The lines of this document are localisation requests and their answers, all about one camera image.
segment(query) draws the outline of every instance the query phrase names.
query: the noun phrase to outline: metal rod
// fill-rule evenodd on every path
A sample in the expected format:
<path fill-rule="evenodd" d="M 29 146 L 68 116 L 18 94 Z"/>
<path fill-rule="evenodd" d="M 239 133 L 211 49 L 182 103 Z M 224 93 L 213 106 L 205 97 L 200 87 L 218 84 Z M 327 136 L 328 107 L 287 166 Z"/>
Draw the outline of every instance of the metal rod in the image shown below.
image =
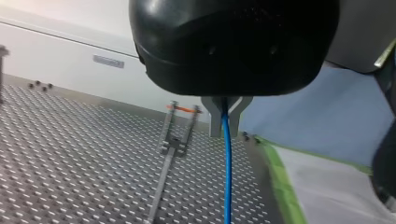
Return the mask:
<path fill-rule="evenodd" d="M 189 122 L 189 124 L 187 126 L 186 133 L 184 134 L 183 139 L 181 140 L 181 145 L 182 146 L 184 145 L 184 147 L 187 147 L 187 144 L 190 142 L 192 130 L 194 129 L 194 125 L 195 125 L 195 122 L 196 122 L 196 120 L 198 118 L 198 114 L 200 113 L 200 108 L 199 108 L 198 105 L 196 105 L 194 107 L 194 109 L 195 109 L 195 111 L 192 114 L 190 122 Z"/>
<path fill-rule="evenodd" d="M 160 205 L 161 197 L 163 196 L 163 188 L 165 187 L 166 177 L 168 176 L 169 168 L 172 164 L 172 159 L 174 158 L 174 155 L 175 149 L 173 147 L 170 147 L 168 154 L 165 157 L 165 162 L 163 163 L 163 170 L 161 171 L 160 180 L 158 181 L 158 187 L 155 191 L 154 200 L 152 201 L 152 205 L 148 213 L 148 219 L 145 221 L 145 224 L 154 223 L 158 206 Z"/>
<path fill-rule="evenodd" d="M 172 101 L 171 107 L 169 108 L 169 112 L 165 117 L 165 122 L 163 123 L 163 131 L 161 132 L 160 141 L 158 143 L 158 149 L 161 149 L 163 147 L 163 142 L 167 141 L 170 137 L 170 133 L 171 133 L 170 130 L 172 128 L 176 107 L 177 107 L 177 102 Z"/>

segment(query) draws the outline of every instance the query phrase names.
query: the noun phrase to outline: white surface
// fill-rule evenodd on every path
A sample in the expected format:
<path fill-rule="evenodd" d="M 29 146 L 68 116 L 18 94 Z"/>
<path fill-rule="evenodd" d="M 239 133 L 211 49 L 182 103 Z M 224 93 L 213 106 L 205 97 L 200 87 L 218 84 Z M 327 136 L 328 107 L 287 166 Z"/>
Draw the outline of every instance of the white surface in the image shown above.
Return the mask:
<path fill-rule="evenodd" d="M 128 0 L 0 0 L 0 22 L 137 56 Z"/>
<path fill-rule="evenodd" d="M 0 34 L 0 43 L 10 51 L 5 58 L 6 74 L 162 112 L 171 100 L 182 106 L 202 105 L 198 97 L 179 96 L 157 87 L 134 57 L 2 23 Z M 125 68 L 95 63 L 93 55 L 123 61 Z M 208 119 L 204 112 L 201 121 Z"/>
<path fill-rule="evenodd" d="M 367 175 L 335 161 L 274 147 L 283 161 L 308 224 L 390 224 Z"/>

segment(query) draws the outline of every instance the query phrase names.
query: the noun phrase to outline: gray floor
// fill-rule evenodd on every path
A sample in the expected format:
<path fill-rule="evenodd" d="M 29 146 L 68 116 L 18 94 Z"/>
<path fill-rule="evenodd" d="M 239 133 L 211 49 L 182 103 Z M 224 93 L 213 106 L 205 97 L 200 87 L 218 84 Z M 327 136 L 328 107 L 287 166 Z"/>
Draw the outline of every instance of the gray floor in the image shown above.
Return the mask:
<path fill-rule="evenodd" d="M 301 91 L 255 97 L 240 127 L 286 147 L 370 166 L 392 121 L 373 77 L 323 67 Z"/>

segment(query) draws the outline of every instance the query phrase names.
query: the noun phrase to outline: metal table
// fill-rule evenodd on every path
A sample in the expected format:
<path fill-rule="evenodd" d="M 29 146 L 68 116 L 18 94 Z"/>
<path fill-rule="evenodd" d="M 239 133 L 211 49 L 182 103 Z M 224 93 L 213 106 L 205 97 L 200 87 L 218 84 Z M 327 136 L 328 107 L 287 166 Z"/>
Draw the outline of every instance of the metal table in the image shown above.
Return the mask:
<path fill-rule="evenodd" d="M 3 96 L 0 223 L 143 223 L 163 167 L 161 121 L 14 85 Z M 222 223 L 224 163 L 223 140 L 194 131 L 156 223 Z M 259 182 L 233 140 L 233 223 L 282 222 Z"/>

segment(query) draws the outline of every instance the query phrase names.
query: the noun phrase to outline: green tape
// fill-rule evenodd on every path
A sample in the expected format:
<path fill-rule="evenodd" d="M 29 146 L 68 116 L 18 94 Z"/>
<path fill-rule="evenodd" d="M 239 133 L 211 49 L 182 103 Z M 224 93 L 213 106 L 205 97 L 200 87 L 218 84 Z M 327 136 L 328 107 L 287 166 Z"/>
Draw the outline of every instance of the green tape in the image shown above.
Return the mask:
<path fill-rule="evenodd" d="M 262 148 L 262 153 L 268 161 L 272 187 L 285 224 L 306 224 L 304 213 L 282 160 L 272 146 L 262 144 Z"/>

